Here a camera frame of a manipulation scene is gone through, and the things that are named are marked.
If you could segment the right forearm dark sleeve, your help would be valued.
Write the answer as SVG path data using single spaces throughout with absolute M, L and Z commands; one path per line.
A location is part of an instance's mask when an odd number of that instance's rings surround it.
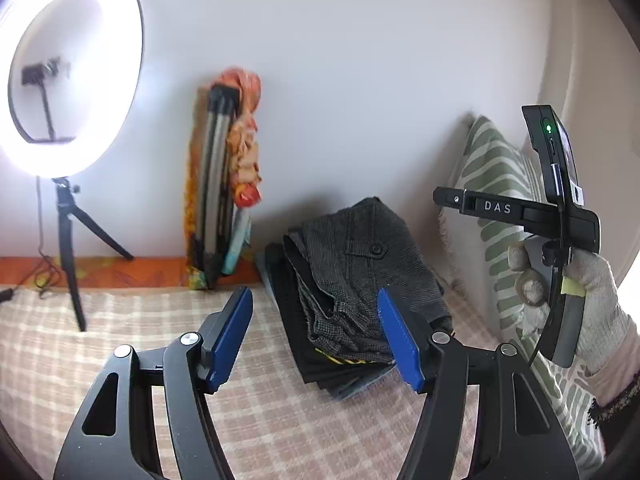
M 590 422 L 599 429 L 605 454 L 610 455 L 639 411 L 639 334 L 634 322 L 589 383 L 594 393 Z

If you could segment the right gloved hand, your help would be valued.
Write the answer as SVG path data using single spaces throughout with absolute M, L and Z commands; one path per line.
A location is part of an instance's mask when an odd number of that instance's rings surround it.
M 610 265 L 575 249 L 570 263 L 553 275 L 534 261 L 541 255 L 542 241 L 533 237 L 508 251 L 524 304 L 523 332 L 539 336 L 538 352 L 563 368 L 582 362 L 593 375 L 625 363 L 638 370 L 638 328 L 620 306 Z

